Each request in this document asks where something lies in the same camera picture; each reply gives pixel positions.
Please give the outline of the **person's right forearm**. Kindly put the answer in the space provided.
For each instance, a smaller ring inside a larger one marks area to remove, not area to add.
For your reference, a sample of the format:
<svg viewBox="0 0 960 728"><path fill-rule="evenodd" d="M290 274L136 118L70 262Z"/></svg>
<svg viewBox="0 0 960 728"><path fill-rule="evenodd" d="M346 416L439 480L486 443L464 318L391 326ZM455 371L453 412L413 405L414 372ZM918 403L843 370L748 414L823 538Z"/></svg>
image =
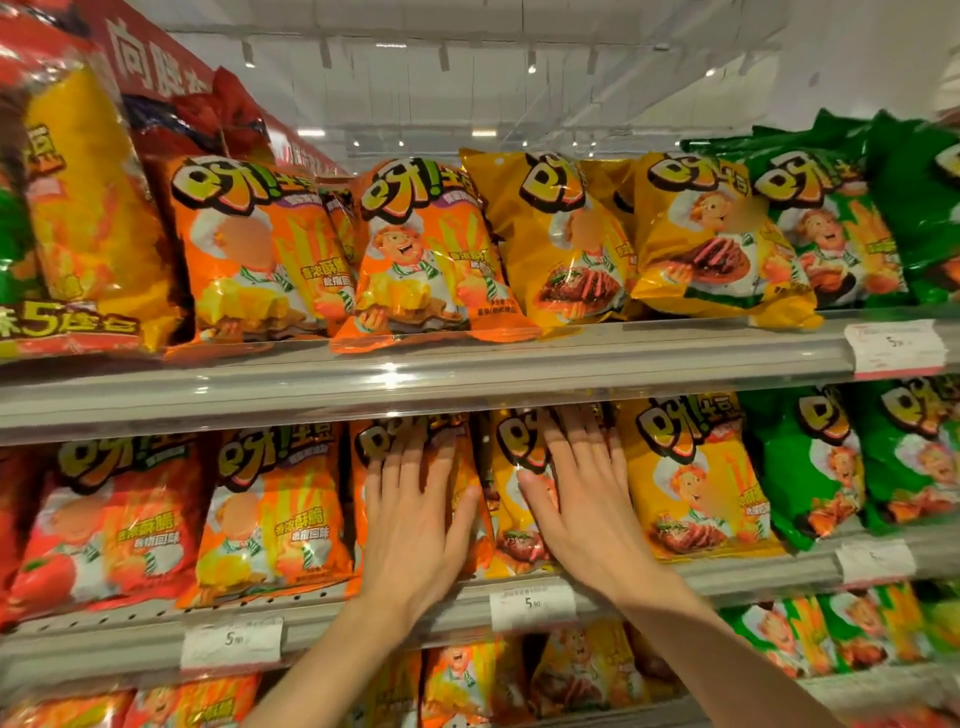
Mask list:
<svg viewBox="0 0 960 728"><path fill-rule="evenodd" d="M845 728L676 574L656 573L609 600L677 674L714 728Z"/></svg>

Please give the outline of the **orange snack bag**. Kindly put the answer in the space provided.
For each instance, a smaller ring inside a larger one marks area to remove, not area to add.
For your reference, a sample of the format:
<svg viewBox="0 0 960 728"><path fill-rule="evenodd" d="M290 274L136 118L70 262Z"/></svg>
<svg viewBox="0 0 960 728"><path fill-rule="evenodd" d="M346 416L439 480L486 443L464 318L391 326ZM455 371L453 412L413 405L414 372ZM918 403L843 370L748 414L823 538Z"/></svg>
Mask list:
<svg viewBox="0 0 960 728"><path fill-rule="evenodd" d="M350 320L354 274L312 177L210 153L169 158L161 171L194 344L328 338Z"/></svg>
<svg viewBox="0 0 960 728"><path fill-rule="evenodd" d="M319 195L348 263L351 268L357 270L362 262L365 248L358 234L353 189L349 185L342 184L321 185Z"/></svg>
<svg viewBox="0 0 960 728"><path fill-rule="evenodd" d="M353 199L366 246L334 353L366 354L410 336L465 334L495 344L541 336L504 277L466 171L421 156L393 158L361 177Z"/></svg>
<svg viewBox="0 0 960 728"><path fill-rule="evenodd" d="M419 728L509 728L533 720L522 637L423 652Z"/></svg>
<svg viewBox="0 0 960 728"><path fill-rule="evenodd" d="M134 690L34 700L12 707L0 728L123 728Z"/></svg>
<svg viewBox="0 0 960 728"><path fill-rule="evenodd" d="M194 583L181 609L294 596L349 580L340 499L344 425L221 431Z"/></svg>
<svg viewBox="0 0 960 728"><path fill-rule="evenodd" d="M359 419L352 421L348 426L355 531L354 590L359 588L368 539L365 485L370 463L372 460L385 459L397 436L409 431L413 423L412 417L395 417ZM440 439L441 443L451 441L454 444L454 458L448 480L447 516L451 517L466 491L481 488L481 479L475 465L469 416L467 414L430 415L427 418L427 426L424 466L429 466L435 458L437 439ZM486 570L495 555L495 528L485 498L480 498L478 501L472 534L473 542L461 572L461 580L485 577Z"/></svg>
<svg viewBox="0 0 960 728"><path fill-rule="evenodd" d="M344 728L418 728L421 650L401 650L379 668L344 719Z"/></svg>
<svg viewBox="0 0 960 728"><path fill-rule="evenodd" d="M123 728L239 728L255 705L260 674L140 689Z"/></svg>

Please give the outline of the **person's left hand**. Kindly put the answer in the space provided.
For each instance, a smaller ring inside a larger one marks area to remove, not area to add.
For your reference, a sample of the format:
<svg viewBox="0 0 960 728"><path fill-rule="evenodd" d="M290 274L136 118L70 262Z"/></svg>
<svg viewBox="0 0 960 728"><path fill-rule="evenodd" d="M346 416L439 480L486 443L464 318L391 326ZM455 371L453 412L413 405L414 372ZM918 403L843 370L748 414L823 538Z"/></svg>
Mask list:
<svg viewBox="0 0 960 728"><path fill-rule="evenodd" d="M424 466L420 505L413 512L401 511L402 447L410 429L396 436L385 459L370 462L384 464L383 510L378 523L367 528L361 595L421 592L432 601L426 613L449 593L468 556L444 555L452 520L448 509L453 442L436 440L435 458Z"/></svg>

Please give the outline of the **person's right hand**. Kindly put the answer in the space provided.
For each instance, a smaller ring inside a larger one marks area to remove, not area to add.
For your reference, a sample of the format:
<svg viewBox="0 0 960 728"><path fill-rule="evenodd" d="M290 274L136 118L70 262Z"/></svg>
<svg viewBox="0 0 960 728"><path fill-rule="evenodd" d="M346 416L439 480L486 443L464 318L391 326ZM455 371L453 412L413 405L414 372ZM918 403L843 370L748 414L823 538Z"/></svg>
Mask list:
<svg viewBox="0 0 960 728"><path fill-rule="evenodd" d="M587 414L594 451L594 483L584 489L567 435L567 406L554 414L537 412L538 428L546 443L556 475L561 527L546 547L563 569L583 586L611 604L629 584L645 584L660 566L642 534L629 496L618 490L607 446L607 431L598 424L594 409Z"/></svg>

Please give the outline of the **green snack bag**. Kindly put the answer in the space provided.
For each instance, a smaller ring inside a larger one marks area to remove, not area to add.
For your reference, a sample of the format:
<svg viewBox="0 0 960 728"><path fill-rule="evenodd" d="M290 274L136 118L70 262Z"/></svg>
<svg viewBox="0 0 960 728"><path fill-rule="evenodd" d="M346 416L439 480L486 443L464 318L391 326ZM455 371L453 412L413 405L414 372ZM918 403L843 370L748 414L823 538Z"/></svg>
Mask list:
<svg viewBox="0 0 960 728"><path fill-rule="evenodd" d="M835 385L743 391L738 400L772 526L790 549L808 552L861 514L860 441Z"/></svg>
<svg viewBox="0 0 960 728"><path fill-rule="evenodd" d="M960 576L912 582L932 650L960 654Z"/></svg>
<svg viewBox="0 0 960 728"><path fill-rule="evenodd" d="M719 617L793 679L838 674L834 640L815 596L728 606Z"/></svg>
<svg viewBox="0 0 960 728"><path fill-rule="evenodd" d="M840 673L912 665L933 658L934 649L910 582L824 592L815 599Z"/></svg>
<svg viewBox="0 0 960 728"><path fill-rule="evenodd" d="M752 192L793 247L819 313L911 303L898 241L866 171L860 134L867 126L823 107L806 129L754 126L749 134L679 144L747 168Z"/></svg>
<svg viewBox="0 0 960 728"><path fill-rule="evenodd" d="M842 387L865 468L870 533L960 515L960 376Z"/></svg>
<svg viewBox="0 0 960 728"><path fill-rule="evenodd" d="M922 304L960 305L960 130L881 110L866 153L909 289Z"/></svg>

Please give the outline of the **large yellow multipack snack bag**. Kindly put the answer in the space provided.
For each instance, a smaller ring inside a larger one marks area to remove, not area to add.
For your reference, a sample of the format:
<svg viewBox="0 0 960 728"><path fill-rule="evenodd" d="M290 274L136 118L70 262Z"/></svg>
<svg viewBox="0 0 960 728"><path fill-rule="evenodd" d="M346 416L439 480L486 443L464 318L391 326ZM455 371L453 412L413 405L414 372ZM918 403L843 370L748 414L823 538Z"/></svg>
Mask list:
<svg viewBox="0 0 960 728"><path fill-rule="evenodd" d="M0 358L156 355L183 319L127 125L81 54L0 54L41 291L0 303Z"/></svg>

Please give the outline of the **white price tag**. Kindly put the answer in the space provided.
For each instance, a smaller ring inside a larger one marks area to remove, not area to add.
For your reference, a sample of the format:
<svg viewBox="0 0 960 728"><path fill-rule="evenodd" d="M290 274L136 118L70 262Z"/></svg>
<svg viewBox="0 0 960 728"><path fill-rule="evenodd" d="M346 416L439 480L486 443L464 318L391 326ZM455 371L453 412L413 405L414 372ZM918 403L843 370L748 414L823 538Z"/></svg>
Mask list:
<svg viewBox="0 0 960 728"><path fill-rule="evenodd" d="M902 538L847 543L836 550L835 556L844 586L903 581L918 572L913 551Z"/></svg>
<svg viewBox="0 0 960 728"><path fill-rule="evenodd" d="M934 376L947 367L947 346L930 319L845 326L856 382Z"/></svg>
<svg viewBox="0 0 960 728"><path fill-rule="evenodd" d="M186 629L179 658L184 673L278 664L284 619L257 617Z"/></svg>
<svg viewBox="0 0 960 728"><path fill-rule="evenodd" d="M574 622L576 594L566 582L501 589L488 598L495 633Z"/></svg>

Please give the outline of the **red tomato snack bag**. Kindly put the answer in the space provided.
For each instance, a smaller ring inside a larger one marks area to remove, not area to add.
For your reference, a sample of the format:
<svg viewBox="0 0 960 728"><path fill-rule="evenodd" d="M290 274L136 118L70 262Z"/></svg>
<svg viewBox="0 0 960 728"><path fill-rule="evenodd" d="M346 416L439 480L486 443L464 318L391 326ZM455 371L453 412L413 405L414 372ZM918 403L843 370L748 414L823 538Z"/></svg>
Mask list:
<svg viewBox="0 0 960 728"><path fill-rule="evenodd" d="M209 504L197 433L60 443L0 621L174 600Z"/></svg>

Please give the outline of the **person's left forearm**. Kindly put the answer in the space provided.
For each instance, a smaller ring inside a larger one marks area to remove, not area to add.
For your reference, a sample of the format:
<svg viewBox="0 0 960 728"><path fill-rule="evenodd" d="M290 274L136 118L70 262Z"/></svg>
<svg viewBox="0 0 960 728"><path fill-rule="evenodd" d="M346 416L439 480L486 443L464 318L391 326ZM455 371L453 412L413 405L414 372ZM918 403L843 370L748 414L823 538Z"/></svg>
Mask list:
<svg viewBox="0 0 960 728"><path fill-rule="evenodd" d="M338 728L431 605L415 590L354 597L241 728Z"/></svg>

